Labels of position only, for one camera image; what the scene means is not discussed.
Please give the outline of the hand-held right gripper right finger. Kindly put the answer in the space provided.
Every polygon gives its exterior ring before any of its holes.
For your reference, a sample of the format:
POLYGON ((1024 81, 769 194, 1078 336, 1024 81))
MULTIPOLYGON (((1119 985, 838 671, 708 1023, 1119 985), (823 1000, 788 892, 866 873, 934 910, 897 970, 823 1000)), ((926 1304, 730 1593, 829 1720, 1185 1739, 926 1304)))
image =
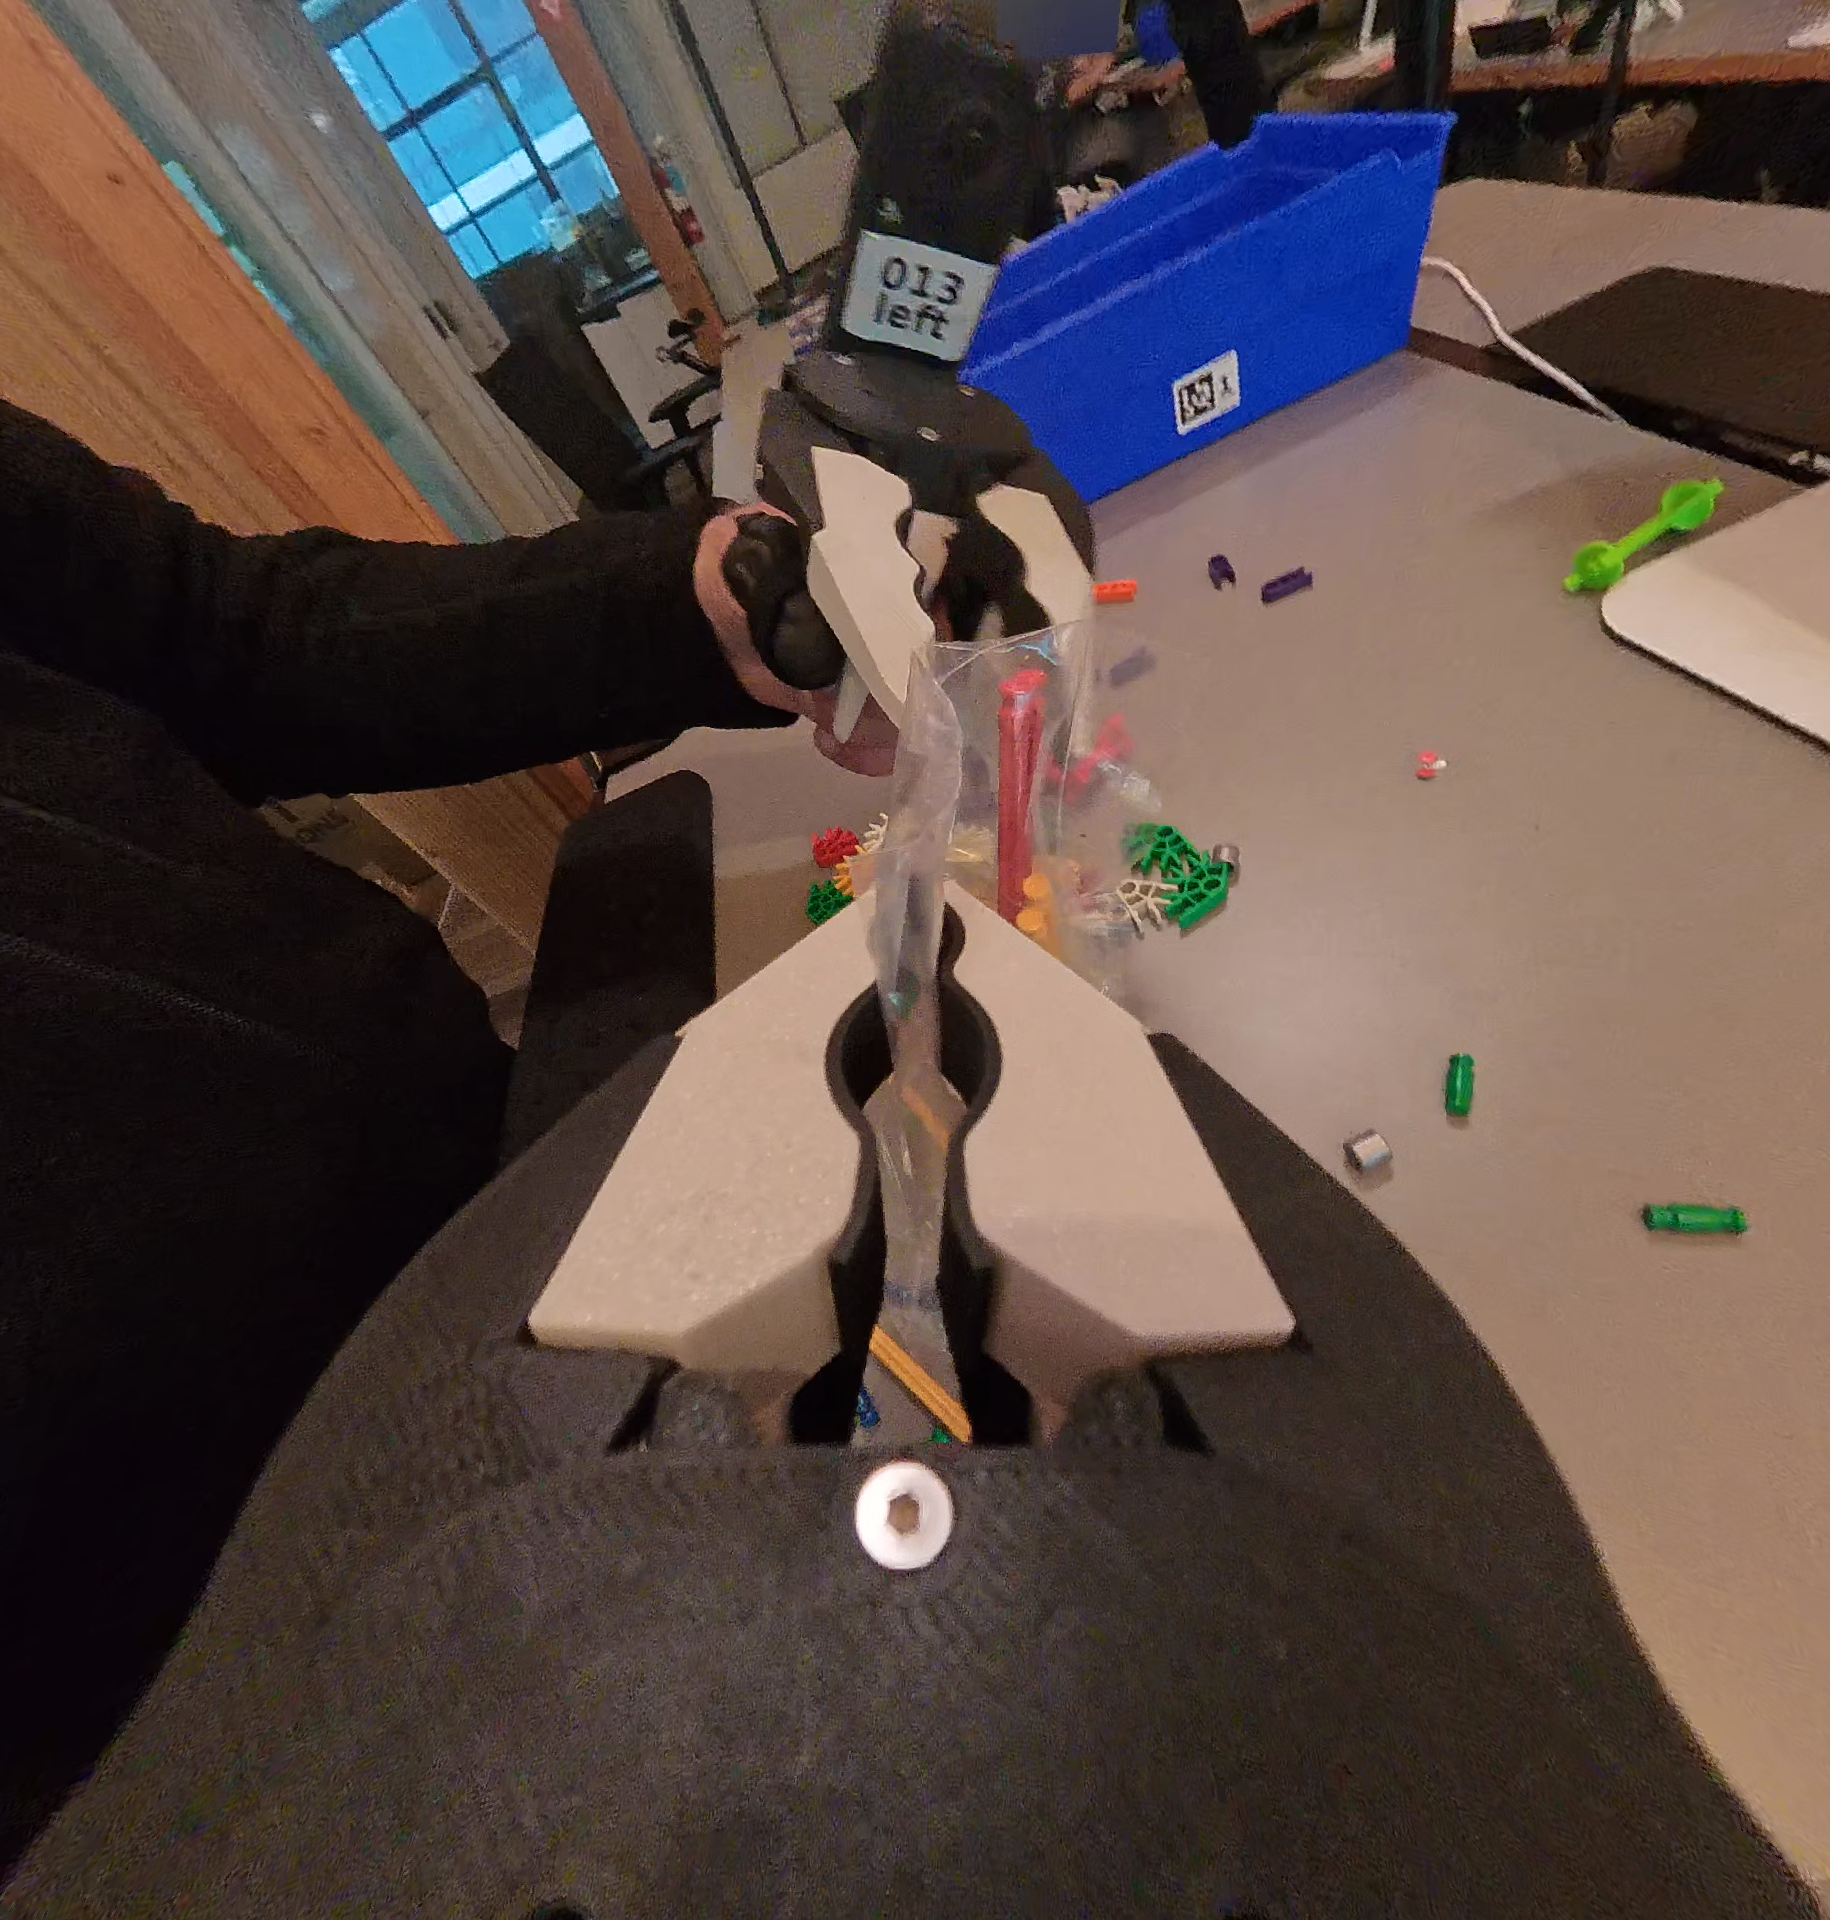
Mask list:
POLYGON ((1294 1315, 1153 1035, 945 887, 938 1065, 960 1097, 938 1299, 977 1445, 1024 1445, 1092 1383, 1274 1351, 1294 1315))

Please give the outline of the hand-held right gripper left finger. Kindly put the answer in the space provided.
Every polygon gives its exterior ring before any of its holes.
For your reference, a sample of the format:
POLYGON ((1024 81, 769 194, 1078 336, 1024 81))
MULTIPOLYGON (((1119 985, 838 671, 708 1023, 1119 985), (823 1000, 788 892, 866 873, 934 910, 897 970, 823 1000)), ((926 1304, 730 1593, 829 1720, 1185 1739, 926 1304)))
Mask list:
POLYGON ((869 927, 849 907, 687 1023, 529 1312, 537 1346, 668 1361, 783 1437, 853 1437, 887 1254, 869 927))

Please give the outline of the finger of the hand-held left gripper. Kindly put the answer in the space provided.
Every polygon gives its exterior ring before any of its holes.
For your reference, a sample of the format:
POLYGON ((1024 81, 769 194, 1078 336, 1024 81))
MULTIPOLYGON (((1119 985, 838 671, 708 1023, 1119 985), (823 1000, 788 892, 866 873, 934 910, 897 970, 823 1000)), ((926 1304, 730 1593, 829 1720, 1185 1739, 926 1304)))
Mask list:
POLYGON ((809 537, 808 589, 843 647, 838 712, 869 698, 905 712, 910 664, 936 636, 922 599, 926 577, 903 541, 910 484, 887 468, 838 447, 813 447, 809 473, 820 526, 809 537))
POLYGON ((994 484, 960 513, 910 513, 917 595, 936 636, 1034 636, 1092 611, 1094 535, 1087 511, 1037 489, 994 484))

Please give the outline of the clear bag of colourful rods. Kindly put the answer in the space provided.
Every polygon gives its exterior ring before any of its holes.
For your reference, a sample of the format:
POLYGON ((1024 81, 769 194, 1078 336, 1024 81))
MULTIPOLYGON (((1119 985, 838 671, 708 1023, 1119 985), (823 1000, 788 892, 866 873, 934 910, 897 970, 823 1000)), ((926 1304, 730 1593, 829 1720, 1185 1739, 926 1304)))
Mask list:
POLYGON ((884 1204, 884 1332, 956 1401, 940 1290, 945 1172, 970 1091, 945 1068, 945 886, 998 909, 1002 691, 1039 676, 1023 702, 1037 730, 1034 767, 1020 781, 1020 879, 1037 882, 1020 897, 1024 934, 1087 989, 1125 996, 1145 927, 1119 900, 1120 835, 1162 812, 1110 687, 1110 667, 1136 657, 1134 644, 1090 616, 1024 636, 938 640, 910 672, 872 869, 869 954, 890 1071, 866 1114, 884 1204))

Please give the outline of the white stand with wooden board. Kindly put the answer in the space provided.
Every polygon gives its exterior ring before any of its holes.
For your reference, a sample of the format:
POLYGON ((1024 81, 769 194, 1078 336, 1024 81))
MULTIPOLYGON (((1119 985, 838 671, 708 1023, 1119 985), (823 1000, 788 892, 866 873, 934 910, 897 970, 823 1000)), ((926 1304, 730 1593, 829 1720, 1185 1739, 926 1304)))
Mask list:
POLYGON ((1830 480, 1635 567, 1602 625, 1830 750, 1830 480))

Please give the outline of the person's left forearm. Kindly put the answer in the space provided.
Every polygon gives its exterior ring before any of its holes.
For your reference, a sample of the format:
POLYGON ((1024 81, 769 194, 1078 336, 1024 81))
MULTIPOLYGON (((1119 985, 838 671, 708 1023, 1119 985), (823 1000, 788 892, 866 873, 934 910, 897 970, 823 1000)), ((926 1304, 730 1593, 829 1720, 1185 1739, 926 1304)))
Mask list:
POLYGON ((702 543, 692 511, 242 535, 0 399, 0 647, 149 713, 249 803, 792 725, 699 599, 702 543))

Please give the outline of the person's left hand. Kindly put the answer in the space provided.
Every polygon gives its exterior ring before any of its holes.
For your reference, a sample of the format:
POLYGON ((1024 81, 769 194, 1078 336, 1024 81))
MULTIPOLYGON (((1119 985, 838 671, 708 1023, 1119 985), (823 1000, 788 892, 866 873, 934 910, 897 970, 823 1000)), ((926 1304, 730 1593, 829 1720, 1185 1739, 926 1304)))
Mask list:
POLYGON ((817 750, 849 773, 887 777, 897 758, 900 732, 895 725, 869 700, 847 739, 833 730, 835 687, 797 691, 777 679, 763 664, 747 625, 747 614, 734 599, 725 574, 725 557, 741 533, 746 520, 769 517, 788 520, 787 514, 765 503, 740 503, 708 519, 695 551, 692 591, 699 609, 714 630, 722 657, 734 682, 761 706, 806 717, 814 732, 817 750))

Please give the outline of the scattered loose plastic connectors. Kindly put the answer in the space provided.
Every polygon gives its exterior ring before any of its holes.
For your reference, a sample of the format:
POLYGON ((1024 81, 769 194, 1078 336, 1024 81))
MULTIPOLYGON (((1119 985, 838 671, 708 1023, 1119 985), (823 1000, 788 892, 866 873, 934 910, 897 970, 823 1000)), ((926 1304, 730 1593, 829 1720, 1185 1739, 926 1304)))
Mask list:
MULTIPOLYGON (((875 876, 884 846, 887 814, 858 834, 829 828, 813 839, 814 879, 806 921, 818 927, 853 905, 875 876)), ((1052 932, 1094 936, 1192 931, 1222 912, 1238 879, 1235 846, 1202 848, 1168 822, 1132 821, 1120 829, 1119 862, 1039 856, 1023 881, 1017 931, 1048 946, 1052 932)))

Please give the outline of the blue plastic bin with tag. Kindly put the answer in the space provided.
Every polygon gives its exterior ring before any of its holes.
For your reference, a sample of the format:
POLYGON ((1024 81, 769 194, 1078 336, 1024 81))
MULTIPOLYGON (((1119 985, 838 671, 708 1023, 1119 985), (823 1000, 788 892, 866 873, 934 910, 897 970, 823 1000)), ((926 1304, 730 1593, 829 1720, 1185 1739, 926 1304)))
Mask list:
POLYGON ((1266 114, 998 272, 965 375, 1094 503, 1408 342, 1450 114, 1266 114))

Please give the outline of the black office chair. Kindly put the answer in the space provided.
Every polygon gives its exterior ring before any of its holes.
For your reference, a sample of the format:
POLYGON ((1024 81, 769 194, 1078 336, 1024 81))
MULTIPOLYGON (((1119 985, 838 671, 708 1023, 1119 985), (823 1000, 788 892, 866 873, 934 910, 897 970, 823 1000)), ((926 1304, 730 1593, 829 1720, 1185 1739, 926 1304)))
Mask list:
POLYGON ((475 383, 579 489, 580 509, 664 511, 710 498, 699 441, 643 444, 553 255, 532 254, 479 285, 506 336, 475 383))

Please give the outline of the person's black clothing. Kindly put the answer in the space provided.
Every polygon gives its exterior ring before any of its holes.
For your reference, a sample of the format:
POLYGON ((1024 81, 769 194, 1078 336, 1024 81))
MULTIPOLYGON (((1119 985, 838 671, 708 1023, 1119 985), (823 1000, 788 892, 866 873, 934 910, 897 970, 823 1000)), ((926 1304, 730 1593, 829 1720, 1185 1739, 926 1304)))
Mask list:
POLYGON ((495 1164, 477 990, 257 812, 381 786, 385 739, 220 720, 0 650, 0 1876, 495 1164))

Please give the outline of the lime green toy rod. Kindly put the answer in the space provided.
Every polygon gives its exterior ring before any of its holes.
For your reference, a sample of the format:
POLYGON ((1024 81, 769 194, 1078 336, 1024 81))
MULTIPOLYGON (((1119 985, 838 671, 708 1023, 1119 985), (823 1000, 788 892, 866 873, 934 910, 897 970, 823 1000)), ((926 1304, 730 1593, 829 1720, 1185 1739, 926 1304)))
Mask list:
POLYGON ((1698 479, 1671 484, 1654 513, 1614 541, 1589 541, 1578 549, 1570 571, 1563 580, 1564 593, 1602 593, 1614 589, 1637 556, 1659 541, 1703 528, 1719 505, 1724 484, 1719 479, 1698 479))

